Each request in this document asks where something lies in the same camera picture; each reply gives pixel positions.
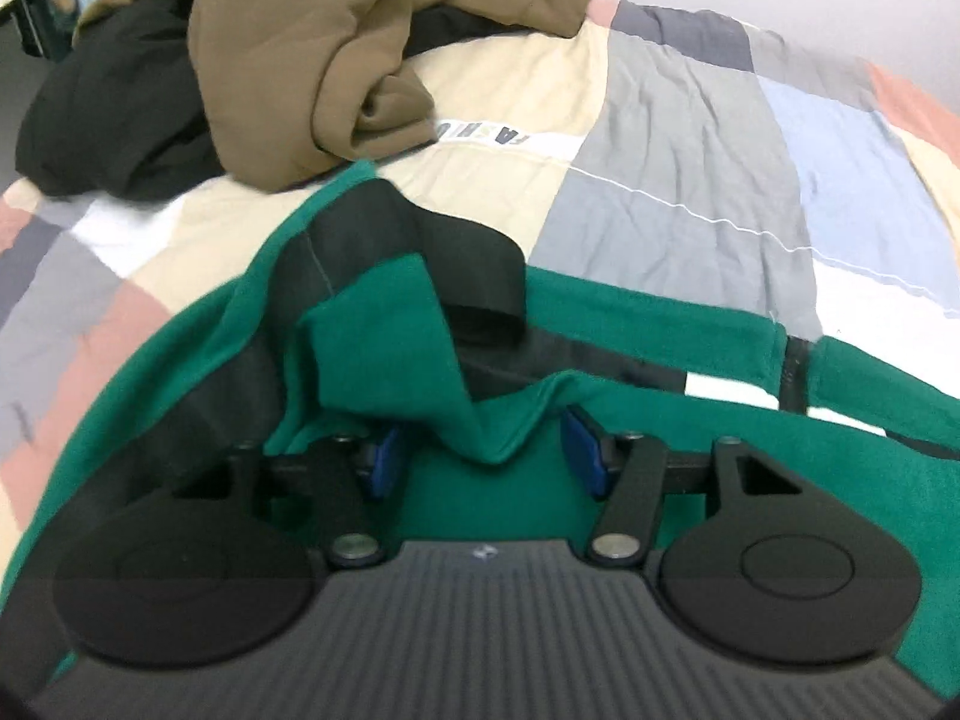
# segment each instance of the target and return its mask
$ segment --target black round pad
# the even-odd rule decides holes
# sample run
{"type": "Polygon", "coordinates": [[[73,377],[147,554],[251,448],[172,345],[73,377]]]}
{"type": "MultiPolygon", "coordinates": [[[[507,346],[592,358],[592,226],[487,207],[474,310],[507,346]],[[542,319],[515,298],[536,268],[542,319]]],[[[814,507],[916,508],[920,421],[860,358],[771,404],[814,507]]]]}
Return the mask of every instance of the black round pad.
{"type": "Polygon", "coordinates": [[[837,499],[776,473],[795,493],[725,483],[717,514],[667,549],[665,600],[697,637],[741,658],[815,666],[893,651],[920,598],[913,557],[837,499]]]}
{"type": "Polygon", "coordinates": [[[826,598],[853,579],[850,555],[825,538],[773,536],[743,553],[743,575],[781,598],[826,598]]]}
{"type": "Polygon", "coordinates": [[[154,498],[75,544],[54,581],[80,650],[140,668],[210,664],[290,625],[313,590],[304,548],[230,501],[154,498]]]}

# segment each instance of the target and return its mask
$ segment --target brown hoodie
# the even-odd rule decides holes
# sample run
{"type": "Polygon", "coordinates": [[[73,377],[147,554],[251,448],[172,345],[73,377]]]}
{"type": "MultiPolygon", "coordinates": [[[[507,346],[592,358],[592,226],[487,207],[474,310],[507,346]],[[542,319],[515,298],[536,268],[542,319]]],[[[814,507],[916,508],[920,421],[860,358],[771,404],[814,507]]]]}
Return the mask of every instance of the brown hoodie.
{"type": "MultiPolygon", "coordinates": [[[[130,0],[99,0],[82,25],[130,0]]],[[[588,0],[195,0],[190,58],[224,167],[265,191],[434,139],[433,100],[402,60],[438,2],[572,37],[588,0]]]]}

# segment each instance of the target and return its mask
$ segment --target metal screw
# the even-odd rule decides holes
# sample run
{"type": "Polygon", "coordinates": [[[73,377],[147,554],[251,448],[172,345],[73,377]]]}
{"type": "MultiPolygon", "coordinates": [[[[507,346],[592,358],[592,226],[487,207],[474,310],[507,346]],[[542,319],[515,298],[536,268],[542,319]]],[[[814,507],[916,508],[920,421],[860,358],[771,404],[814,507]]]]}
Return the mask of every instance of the metal screw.
{"type": "Polygon", "coordinates": [[[640,552],[640,542],[627,533],[604,533],[594,538],[590,546],[594,554],[609,560],[622,560],[640,552]]]}
{"type": "Polygon", "coordinates": [[[344,533],[333,539],[333,551],[341,560],[366,560],[379,548],[379,542],[369,533],[344,533]]]}

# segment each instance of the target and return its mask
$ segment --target black strap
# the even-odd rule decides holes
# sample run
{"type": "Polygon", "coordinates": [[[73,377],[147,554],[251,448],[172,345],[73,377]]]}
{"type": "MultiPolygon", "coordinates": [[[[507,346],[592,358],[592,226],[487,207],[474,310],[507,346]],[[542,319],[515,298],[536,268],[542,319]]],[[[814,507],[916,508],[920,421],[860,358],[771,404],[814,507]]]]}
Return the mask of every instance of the black strap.
{"type": "Polygon", "coordinates": [[[960,450],[951,449],[949,446],[944,446],[942,443],[934,442],[925,442],[922,439],[911,439],[909,436],[902,436],[900,433],[894,433],[893,431],[885,431],[887,437],[893,439],[895,442],[900,442],[904,446],[909,446],[916,452],[920,454],[928,455],[931,458],[938,458],[939,460],[960,460],[960,450]]]}
{"type": "Polygon", "coordinates": [[[51,601],[66,544],[227,447],[262,445],[284,413],[277,360],[302,313],[375,265],[412,253],[424,258],[475,399],[517,391],[563,367],[683,392],[681,371],[526,328],[525,264],[510,239],[416,207],[387,181],[360,184],[283,247],[266,311],[243,350],[105,459],[44,528],[0,614],[0,679],[14,693],[39,692],[70,650],[51,601]]]}
{"type": "Polygon", "coordinates": [[[782,412],[806,414],[806,372],[810,367],[810,341],[790,336],[786,340],[781,369],[779,408],[782,412]]]}

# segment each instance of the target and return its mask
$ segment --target quilt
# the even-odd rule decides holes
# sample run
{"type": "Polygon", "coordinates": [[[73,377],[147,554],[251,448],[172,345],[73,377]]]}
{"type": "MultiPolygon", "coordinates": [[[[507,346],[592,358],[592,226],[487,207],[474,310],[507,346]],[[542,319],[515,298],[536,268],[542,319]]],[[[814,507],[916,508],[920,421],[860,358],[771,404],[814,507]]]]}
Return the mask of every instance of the quilt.
{"type": "MultiPolygon", "coordinates": [[[[531,266],[840,338],[960,397],[960,119],[909,82],[626,0],[592,0],[571,40],[413,61],[437,141],[378,166],[412,201],[504,232],[531,266]]],[[[223,177],[155,207],[6,191],[0,569],[107,381],[318,186],[266,196],[223,177]]],[[[686,391],[776,408],[739,382],[690,375],[686,391]]]]}

